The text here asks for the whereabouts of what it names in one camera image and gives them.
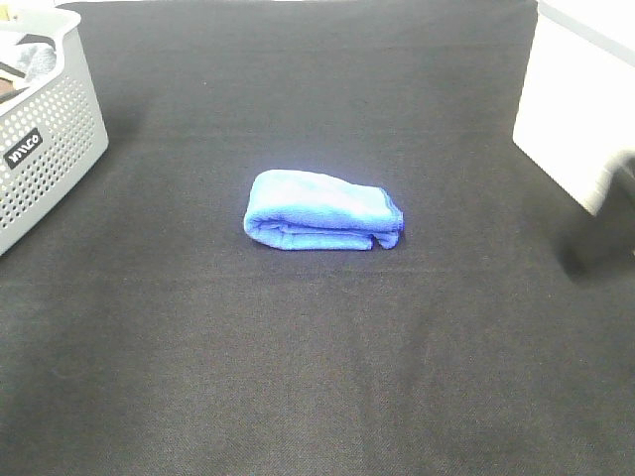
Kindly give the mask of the grey perforated laundry basket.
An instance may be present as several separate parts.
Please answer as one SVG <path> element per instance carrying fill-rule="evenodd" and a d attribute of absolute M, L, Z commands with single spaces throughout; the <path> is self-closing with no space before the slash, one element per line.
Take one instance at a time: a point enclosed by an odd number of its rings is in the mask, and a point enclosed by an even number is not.
<path fill-rule="evenodd" d="M 90 170 L 108 136 L 85 58 L 79 14 L 7 6 L 5 33 L 52 40 L 50 74 L 1 106 L 1 249 L 30 231 Z"/>

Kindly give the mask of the brown towel in basket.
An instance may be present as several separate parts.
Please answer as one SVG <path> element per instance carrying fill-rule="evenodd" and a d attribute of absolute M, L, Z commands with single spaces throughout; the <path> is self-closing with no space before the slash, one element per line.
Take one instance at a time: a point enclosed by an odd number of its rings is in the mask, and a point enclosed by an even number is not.
<path fill-rule="evenodd" d="M 8 79 L 0 79 L 0 103 L 11 100 L 24 91 L 24 88 L 16 88 Z"/>

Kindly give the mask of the blue microfiber towel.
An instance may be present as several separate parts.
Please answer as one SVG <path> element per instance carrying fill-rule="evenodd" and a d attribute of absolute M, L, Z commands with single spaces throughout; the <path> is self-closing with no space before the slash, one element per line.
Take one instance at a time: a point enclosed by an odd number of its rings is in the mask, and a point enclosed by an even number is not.
<path fill-rule="evenodd" d="M 285 251 L 394 248 L 404 214 L 381 187 L 325 174 L 269 170 L 252 184 L 243 218 L 253 240 Z"/>

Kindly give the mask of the grey towel in basket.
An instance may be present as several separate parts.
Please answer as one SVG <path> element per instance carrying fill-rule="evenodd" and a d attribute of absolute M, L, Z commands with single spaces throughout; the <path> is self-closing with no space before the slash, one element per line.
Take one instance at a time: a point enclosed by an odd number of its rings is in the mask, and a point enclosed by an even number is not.
<path fill-rule="evenodd" d="M 57 55 L 46 43 L 28 43 L 13 46 L 2 61 L 21 71 L 26 82 L 33 82 L 55 69 Z"/>

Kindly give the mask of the white slotted storage bin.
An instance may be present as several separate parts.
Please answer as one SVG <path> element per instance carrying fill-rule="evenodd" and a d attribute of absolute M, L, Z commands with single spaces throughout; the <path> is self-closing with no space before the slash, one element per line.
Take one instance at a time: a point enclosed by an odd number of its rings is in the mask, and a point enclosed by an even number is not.
<path fill-rule="evenodd" d="M 512 138 L 594 214 L 634 152 L 634 4 L 540 1 Z"/>

